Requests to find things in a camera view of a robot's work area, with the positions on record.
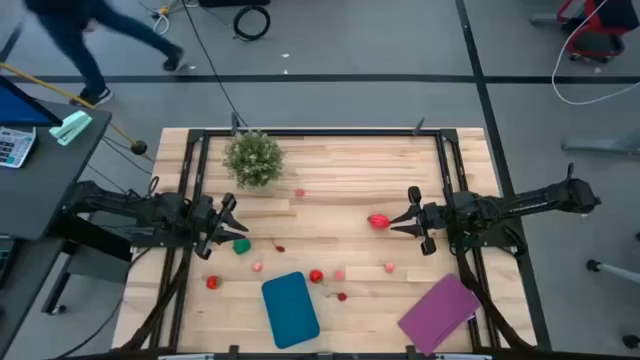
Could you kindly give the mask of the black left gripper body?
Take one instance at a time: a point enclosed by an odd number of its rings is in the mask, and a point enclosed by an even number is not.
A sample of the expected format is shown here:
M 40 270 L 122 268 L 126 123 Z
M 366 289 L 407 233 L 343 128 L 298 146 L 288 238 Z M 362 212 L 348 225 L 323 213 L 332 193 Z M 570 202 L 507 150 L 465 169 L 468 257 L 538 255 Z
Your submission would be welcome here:
M 196 235 L 194 252 L 201 259 L 208 260 L 211 255 L 210 244 L 214 242 L 214 231 L 224 229 L 222 222 L 222 211 L 230 209 L 233 211 L 237 205 L 235 196 L 232 193 L 225 193 L 222 199 L 222 208 L 219 212 L 214 209 L 213 198 L 202 195 L 195 202 L 191 211 L 193 230 Z

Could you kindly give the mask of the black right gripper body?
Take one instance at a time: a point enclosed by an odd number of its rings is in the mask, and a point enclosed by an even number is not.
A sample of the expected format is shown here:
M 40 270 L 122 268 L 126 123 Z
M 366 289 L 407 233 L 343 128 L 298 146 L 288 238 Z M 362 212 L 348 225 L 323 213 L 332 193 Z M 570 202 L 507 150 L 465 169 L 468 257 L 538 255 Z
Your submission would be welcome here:
M 423 229 L 422 242 L 420 245 L 421 251 L 424 256 L 432 255 L 436 252 L 437 248 L 434 239 L 429 235 L 430 229 L 444 229 L 447 227 L 444 219 L 443 211 L 444 207 L 438 206 L 435 202 L 421 204 L 422 195 L 417 186 L 411 186 L 408 189 L 408 199 L 411 204 L 418 204 L 421 208 L 420 213 L 413 218 L 414 224 L 418 224 Z

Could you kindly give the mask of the teal tupperware container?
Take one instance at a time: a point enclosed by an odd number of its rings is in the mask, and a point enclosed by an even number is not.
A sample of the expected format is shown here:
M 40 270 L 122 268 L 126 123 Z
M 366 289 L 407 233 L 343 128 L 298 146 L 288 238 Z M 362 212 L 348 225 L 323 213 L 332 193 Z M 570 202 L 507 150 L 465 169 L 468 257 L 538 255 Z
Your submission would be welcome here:
M 301 272 L 292 272 L 264 282 L 264 304 L 278 349 L 286 349 L 314 339 L 320 325 Z

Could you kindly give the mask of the purple tupperware lid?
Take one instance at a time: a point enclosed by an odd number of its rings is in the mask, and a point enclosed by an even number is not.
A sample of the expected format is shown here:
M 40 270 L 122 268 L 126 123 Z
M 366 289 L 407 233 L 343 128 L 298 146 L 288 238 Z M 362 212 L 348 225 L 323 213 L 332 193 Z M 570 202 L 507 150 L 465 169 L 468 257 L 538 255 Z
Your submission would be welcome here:
M 431 355 L 480 302 L 454 274 L 447 274 L 400 318 L 398 326 L 424 355 Z

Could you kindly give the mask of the green potted plant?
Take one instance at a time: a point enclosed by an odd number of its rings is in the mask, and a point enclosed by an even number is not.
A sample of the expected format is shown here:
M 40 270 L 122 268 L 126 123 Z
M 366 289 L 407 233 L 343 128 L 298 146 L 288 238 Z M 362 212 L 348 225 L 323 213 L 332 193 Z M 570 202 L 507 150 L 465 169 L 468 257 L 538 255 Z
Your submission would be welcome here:
M 261 130 L 237 133 L 224 151 L 223 166 L 243 189 L 258 189 L 283 173 L 284 151 L 275 138 Z

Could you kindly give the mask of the black desk base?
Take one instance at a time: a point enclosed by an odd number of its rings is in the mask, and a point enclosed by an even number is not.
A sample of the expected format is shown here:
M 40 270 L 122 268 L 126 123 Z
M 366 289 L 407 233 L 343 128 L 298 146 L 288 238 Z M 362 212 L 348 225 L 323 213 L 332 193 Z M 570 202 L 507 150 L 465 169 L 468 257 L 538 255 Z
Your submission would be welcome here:
M 131 242 L 77 215 L 60 215 L 51 231 L 63 240 L 61 253 L 66 255 L 41 312 L 62 314 L 67 307 L 59 302 L 72 275 L 107 282 L 124 282 L 124 267 L 132 260 Z

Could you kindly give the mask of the mint green stapler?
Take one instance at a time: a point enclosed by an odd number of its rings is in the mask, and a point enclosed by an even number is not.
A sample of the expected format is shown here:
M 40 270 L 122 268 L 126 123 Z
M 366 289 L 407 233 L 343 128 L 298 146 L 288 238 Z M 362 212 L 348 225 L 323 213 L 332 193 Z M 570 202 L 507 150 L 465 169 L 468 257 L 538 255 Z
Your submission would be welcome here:
M 59 145 L 69 145 L 84 129 L 91 124 L 93 118 L 86 112 L 79 110 L 62 120 L 62 125 L 52 127 L 49 133 Z

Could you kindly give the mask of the dark grey desk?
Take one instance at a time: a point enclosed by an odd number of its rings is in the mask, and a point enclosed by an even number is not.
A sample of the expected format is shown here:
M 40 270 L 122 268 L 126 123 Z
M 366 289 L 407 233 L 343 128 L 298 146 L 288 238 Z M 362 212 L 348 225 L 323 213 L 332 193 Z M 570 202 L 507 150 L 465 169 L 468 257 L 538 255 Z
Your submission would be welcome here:
M 63 120 L 76 106 L 38 100 Z M 69 145 L 59 145 L 52 127 L 35 127 L 36 146 L 20 168 L 0 167 L 0 240 L 37 241 L 44 237 L 70 189 L 94 153 L 112 114 L 83 110 L 93 121 Z

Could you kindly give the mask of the grey chair leg with castor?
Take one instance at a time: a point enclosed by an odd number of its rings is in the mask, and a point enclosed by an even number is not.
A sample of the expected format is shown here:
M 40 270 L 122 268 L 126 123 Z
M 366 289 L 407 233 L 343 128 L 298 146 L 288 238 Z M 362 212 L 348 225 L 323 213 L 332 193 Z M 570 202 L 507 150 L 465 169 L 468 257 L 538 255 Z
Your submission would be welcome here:
M 594 259 L 589 259 L 586 262 L 586 268 L 591 272 L 606 272 L 616 275 L 620 278 L 629 280 L 633 283 L 640 285 L 640 272 L 634 272 L 626 270 L 620 267 L 616 267 L 610 264 L 602 263 Z

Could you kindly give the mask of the grey metal floor bar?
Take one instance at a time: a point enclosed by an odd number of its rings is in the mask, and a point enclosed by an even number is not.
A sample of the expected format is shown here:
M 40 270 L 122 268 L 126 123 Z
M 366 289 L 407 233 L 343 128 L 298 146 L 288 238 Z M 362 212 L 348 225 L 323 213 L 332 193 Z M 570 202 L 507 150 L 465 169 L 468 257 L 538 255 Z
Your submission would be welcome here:
M 564 151 L 594 151 L 640 156 L 640 130 L 619 138 L 567 138 L 560 145 Z

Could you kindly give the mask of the white calculator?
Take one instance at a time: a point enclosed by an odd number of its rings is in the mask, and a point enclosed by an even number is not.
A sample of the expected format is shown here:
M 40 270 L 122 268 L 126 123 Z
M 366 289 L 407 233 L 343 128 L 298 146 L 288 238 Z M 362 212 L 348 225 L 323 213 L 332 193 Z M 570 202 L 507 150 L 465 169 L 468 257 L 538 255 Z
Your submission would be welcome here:
M 0 167 L 20 168 L 37 140 L 35 127 L 0 126 Z

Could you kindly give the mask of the monitor with blue screen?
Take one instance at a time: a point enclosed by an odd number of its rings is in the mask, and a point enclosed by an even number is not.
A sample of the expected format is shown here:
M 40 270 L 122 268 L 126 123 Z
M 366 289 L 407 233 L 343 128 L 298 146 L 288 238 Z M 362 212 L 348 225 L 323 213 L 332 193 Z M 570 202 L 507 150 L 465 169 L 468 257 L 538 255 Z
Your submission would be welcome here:
M 61 126 L 62 120 L 26 94 L 4 76 L 0 76 L 0 125 Z

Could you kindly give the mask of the person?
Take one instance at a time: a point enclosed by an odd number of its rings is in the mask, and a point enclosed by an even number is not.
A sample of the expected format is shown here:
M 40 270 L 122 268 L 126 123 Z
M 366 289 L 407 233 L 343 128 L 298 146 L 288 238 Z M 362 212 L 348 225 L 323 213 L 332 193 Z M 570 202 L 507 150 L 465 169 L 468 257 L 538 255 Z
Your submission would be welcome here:
M 107 0 L 22 0 L 33 13 L 56 47 L 71 61 L 84 79 L 85 87 L 72 105 L 88 103 L 98 106 L 112 97 L 99 66 L 89 51 L 84 32 L 95 21 L 115 32 L 138 40 L 166 56 L 163 69 L 178 70 L 184 49 L 141 21 L 116 11 Z

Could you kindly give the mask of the red office chair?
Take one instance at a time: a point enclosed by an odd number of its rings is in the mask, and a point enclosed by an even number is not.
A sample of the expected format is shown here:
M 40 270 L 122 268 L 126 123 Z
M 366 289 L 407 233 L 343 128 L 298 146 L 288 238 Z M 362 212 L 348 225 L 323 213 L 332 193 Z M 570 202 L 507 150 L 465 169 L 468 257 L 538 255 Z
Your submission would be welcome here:
M 607 63 L 625 49 L 622 37 L 640 27 L 632 0 L 583 0 L 571 17 L 564 12 L 575 0 L 565 0 L 556 14 L 561 29 L 569 33 L 569 59 L 591 58 Z

